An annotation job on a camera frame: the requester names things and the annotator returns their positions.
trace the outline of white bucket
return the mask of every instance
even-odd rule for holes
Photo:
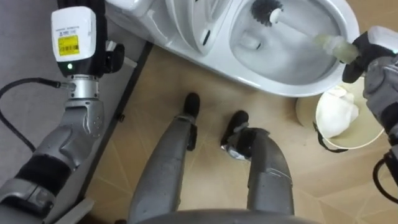
[[[354,104],[359,108],[359,116],[343,133],[333,138],[325,138],[325,142],[321,142],[320,139],[320,144],[325,143],[326,148],[331,146],[338,149],[359,149],[371,144],[384,129],[366,106],[366,99],[363,97],[364,78],[361,77],[354,84],[342,83],[339,86],[355,96]],[[297,100],[296,114],[302,126],[318,131],[316,114],[322,96],[324,94]]]

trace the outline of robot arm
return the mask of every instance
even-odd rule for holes
[[[353,44],[361,56],[346,66],[343,81],[353,83],[366,72],[363,94],[368,100],[367,106],[383,125],[392,146],[377,163],[373,179],[384,196],[398,203],[398,199],[381,187],[377,176],[380,166],[385,163],[398,185],[398,33],[383,27],[372,27]]]
[[[104,0],[58,0],[52,13],[53,52],[67,78],[68,101],[61,123],[18,174],[0,188],[6,223],[42,223],[68,178],[102,135],[104,108],[99,79],[117,72],[124,47],[107,41]]]

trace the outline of toilet brush bristles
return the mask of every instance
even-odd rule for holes
[[[255,0],[251,6],[251,14],[261,24],[272,26],[271,14],[276,9],[282,9],[283,5],[277,0]]]

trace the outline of bucket handle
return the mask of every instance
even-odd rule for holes
[[[314,123],[313,128],[315,131],[318,133],[318,142],[319,144],[324,147],[327,151],[332,152],[332,153],[342,153],[348,151],[348,149],[329,149],[328,146],[326,146],[325,142],[323,141],[325,138],[322,136],[321,132],[318,129],[318,126]]]

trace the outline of black cable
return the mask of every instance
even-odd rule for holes
[[[39,84],[43,84],[43,85],[48,85],[54,88],[60,88],[61,87],[61,82],[56,82],[53,80],[48,80],[48,79],[44,79],[44,78],[23,78],[17,81],[14,81],[10,84],[7,84],[5,87],[3,87],[0,90],[0,99],[1,97],[10,89],[19,86],[21,84],[25,84],[25,83],[39,83]],[[34,152],[36,150],[35,146],[27,139],[25,138],[25,136],[23,134],[21,134],[15,127],[14,125],[12,125],[3,115],[3,113],[0,110],[0,120],[1,122],[3,122],[3,124],[10,129],[22,142],[24,142],[26,144],[26,146],[32,151]]]
[[[386,190],[384,190],[383,186],[380,184],[380,180],[379,180],[379,171],[381,166],[384,164],[384,159],[381,159],[379,162],[377,162],[377,164],[374,166],[373,169],[373,182],[376,185],[377,189],[380,191],[380,193],[385,196],[388,200],[390,200],[391,202],[394,203],[398,203],[398,198],[394,198],[391,194],[389,194],[388,192],[386,192]]]

